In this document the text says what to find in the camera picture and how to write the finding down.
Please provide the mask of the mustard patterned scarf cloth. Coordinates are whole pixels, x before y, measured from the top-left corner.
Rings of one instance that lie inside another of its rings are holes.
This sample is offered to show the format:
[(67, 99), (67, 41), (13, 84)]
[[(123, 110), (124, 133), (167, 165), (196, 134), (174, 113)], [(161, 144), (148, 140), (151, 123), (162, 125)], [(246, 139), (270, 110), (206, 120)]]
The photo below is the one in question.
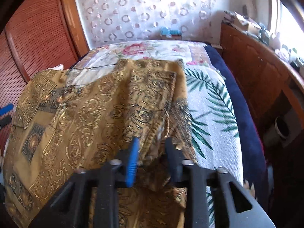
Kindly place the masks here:
[(195, 159), (182, 60), (122, 59), (81, 87), (45, 70), (17, 103), (3, 163), (5, 206), (19, 227), (77, 169), (97, 169), (140, 140), (135, 186), (119, 191), (120, 227), (183, 227), (186, 191), (169, 185), (164, 140)]

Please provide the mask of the palm leaf print blanket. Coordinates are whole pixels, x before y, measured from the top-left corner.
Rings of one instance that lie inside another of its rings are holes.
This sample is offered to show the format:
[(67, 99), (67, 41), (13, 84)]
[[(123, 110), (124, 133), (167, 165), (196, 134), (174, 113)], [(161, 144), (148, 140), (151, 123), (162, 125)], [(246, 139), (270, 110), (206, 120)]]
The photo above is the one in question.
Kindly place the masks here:
[(184, 72), (198, 165), (212, 170), (225, 167), (242, 183), (239, 129), (224, 78), (206, 66), (186, 65)]

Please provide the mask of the navy blue fleece blanket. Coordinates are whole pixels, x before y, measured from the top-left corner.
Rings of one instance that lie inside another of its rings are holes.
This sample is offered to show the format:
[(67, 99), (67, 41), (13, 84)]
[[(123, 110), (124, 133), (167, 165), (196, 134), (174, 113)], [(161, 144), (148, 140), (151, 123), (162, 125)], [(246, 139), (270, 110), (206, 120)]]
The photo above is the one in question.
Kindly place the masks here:
[(268, 206), (268, 176), (263, 145), (246, 100), (226, 63), (210, 44), (206, 47), (211, 64), (226, 78), (240, 135), (243, 160), (243, 182), (255, 189), (255, 198), (264, 210)]

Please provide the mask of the red-brown louvered wardrobe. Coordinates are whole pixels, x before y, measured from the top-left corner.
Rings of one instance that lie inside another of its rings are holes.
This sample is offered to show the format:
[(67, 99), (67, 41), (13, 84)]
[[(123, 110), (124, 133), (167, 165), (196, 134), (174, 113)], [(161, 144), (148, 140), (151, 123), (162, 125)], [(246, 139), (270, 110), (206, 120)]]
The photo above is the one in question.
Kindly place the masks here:
[(16, 105), (35, 73), (68, 69), (88, 52), (74, 0), (24, 0), (1, 31), (1, 107)]

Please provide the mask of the floral quilt bedspread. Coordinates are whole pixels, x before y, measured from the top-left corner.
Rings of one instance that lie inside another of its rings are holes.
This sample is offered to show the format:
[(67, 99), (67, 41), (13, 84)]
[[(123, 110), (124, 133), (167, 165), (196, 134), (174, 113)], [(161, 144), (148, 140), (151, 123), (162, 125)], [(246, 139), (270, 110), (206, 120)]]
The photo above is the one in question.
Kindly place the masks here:
[(190, 41), (146, 40), (113, 43), (88, 52), (69, 72), (67, 85), (83, 86), (110, 73), (119, 59), (182, 60), (184, 65), (214, 69), (207, 44)]

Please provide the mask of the long wooden sideboard cabinet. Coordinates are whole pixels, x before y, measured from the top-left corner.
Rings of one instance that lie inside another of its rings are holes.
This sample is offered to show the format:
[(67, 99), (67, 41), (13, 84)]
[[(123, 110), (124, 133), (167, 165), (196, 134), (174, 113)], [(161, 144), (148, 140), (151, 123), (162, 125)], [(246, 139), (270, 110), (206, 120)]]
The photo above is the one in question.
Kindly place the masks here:
[(222, 58), (248, 104), (265, 146), (284, 147), (303, 139), (303, 79), (261, 42), (221, 24)]

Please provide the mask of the blue tissue box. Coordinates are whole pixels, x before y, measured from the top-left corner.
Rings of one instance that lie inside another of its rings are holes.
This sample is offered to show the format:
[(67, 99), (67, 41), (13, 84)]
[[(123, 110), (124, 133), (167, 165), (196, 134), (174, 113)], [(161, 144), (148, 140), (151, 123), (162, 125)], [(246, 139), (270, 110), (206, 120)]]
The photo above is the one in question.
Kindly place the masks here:
[(160, 37), (162, 40), (182, 40), (182, 32), (162, 27), (160, 29)]

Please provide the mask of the sheer circle pattern curtain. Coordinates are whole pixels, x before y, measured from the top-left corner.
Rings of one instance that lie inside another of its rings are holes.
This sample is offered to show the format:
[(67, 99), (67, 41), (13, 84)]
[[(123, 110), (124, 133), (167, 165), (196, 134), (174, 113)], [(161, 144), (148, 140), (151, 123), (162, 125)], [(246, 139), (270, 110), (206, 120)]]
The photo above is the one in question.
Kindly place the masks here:
[(105, 44), (161, 39), (160, 29), (182, 40), (205, 41), (215, 0), (75, 0), (90, 49)]

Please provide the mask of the open cardboard box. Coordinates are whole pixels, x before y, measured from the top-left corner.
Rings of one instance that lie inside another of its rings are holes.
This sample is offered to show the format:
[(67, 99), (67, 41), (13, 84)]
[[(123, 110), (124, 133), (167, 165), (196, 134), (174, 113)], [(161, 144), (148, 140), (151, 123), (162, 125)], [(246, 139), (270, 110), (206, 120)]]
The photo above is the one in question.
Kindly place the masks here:
[(241, 31), (246, 31), (253, 35), (258, 35), (260, 33), (261, 27), (251, 18), (244, 18), (242, 15), (235, 13), (235, 18), (233, 25), (240, 29)]

